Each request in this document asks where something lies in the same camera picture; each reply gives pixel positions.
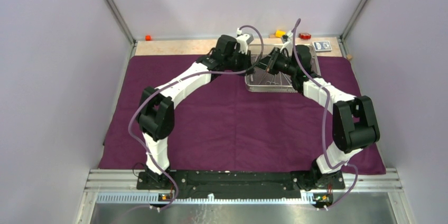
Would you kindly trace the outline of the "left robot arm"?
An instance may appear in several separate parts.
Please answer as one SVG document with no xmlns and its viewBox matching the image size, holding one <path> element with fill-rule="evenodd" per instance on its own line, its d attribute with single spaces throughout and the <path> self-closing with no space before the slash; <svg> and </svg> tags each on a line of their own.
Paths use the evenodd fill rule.
<svg viewBox="0 0 448 224">
<path fill-rule="evenodd" d="M 146 173 L 157 189 L 166 187 L 170 180 L 166 172 L 170 167 L 167 138 L 175 125 L 175 108 L 220 75 L 253 73 L 249 50 L 253 39 L 251 34 L 240 34 L 235 38 L 222 35 L 208 54 L 198 57 L 182 74 L 157 88 L 144 89 L 135 119 L 147 147 Z"/>
</svg>

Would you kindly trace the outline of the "metal mesh instrument tray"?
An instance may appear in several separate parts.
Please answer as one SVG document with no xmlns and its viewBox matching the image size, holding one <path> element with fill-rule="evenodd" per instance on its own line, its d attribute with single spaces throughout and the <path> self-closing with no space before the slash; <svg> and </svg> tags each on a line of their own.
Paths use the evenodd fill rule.
<svg viewBox="0 0 448 224">
<path fill-rule="evenodd" d="M 263 51 L 262 58 L 269 55 L 273 48 L 281 48 L 281 44 L 251 44 L 251 62 L 255 63 L 260 52 Z M 298 56 L 301 59 L 303 67 L 311 75 L 320 75 L 320 67 L 314 47 L 309 44 L 299 44 L 297 47 Z M 274 80 L 279 82 L 279 86 L 267 86 L 266 81 Z M 276 75 L 266 72 L 264 69 L 256 67 L 254 73 L 245 77 L 247 90 L 251 92 L 296 92 L 293 88 L 291 77 L 278 73 Z"/>
</svg>

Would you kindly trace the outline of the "blue playing card deck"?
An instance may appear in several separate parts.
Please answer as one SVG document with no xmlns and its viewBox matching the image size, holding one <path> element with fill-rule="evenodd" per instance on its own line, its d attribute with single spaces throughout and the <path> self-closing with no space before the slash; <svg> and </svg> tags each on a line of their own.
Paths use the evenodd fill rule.
<svg viewBox="0 0 448 224">
<path fill-rule="evenodd" d="M 315 41 L 312 42 L 314 50 L 316 52 L 331 52 L 332 46 L 330 41 Z"/>
</svg>

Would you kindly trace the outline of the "purple cloth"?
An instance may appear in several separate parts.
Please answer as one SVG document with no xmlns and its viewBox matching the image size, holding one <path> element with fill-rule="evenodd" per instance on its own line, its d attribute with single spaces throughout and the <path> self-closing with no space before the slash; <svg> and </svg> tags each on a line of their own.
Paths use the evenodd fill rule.
<svg viewBox="0 0 448 224">
<path fill-rule="evenodd" d="M 128 133 L 142 91 L 183 73 L 196 55 L 135 56 L 127 67 L 105 138 L 100 169 L 131 169 L 146 162 L 144 147 Z M 308 170 L 332 143 L 332 118 L 299 93 L 246 89 L 243 77 L 219 76 L 175 109 L 168 138 L 170 166 L 179 170 L 290 172 Z"/>
</svg>

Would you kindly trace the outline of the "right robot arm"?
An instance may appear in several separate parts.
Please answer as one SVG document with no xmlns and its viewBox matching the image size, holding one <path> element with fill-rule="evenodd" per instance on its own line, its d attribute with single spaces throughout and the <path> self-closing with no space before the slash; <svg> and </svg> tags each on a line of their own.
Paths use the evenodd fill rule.
<svg viewBox="0 0 448 224">
<path fill-rule="evenodd" d="M 340 173 L 343 165 L 380 139 L 373 102 L 368 96 L 347 94 L 315 73 L 308 47 L 296 45 L 292 52 L 275 47 L 259 62 L 260 68 L 290 77 L 293 89 L 324 107 L 332 115 L 333 142 L 316 158 L 305 181 L 324 188 Z"/>
</svg>

